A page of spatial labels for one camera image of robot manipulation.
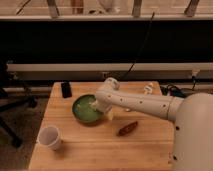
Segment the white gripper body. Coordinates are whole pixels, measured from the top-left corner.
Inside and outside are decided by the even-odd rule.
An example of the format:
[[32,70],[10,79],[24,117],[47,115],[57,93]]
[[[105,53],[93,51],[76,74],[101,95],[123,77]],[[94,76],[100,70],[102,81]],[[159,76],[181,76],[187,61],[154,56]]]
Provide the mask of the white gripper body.
[[111,103],[107,99],[96,99],[90,106],[104,114],[108,113],[112,108]]

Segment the translucent yellowish gripper finger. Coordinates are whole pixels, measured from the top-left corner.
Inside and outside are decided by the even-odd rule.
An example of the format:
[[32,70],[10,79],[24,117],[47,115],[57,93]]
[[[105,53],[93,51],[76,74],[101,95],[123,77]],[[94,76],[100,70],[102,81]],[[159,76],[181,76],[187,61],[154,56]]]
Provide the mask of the translucent yellowish gripper finger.
[[105,115],[106,119],[108,121],[112,121],[114,118],[114,112],[113,111],[109,111],[106,115]]

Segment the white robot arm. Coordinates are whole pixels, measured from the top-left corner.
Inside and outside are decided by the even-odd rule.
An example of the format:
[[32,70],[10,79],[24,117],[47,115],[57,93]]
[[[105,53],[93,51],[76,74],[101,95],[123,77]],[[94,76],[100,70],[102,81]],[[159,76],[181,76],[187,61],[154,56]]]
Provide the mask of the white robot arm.
[[103,113],[119,106],[172,122],[172,171],[213,171],[213,94],[133,94],[120,91],[119,82],[107,78],[91,106]]

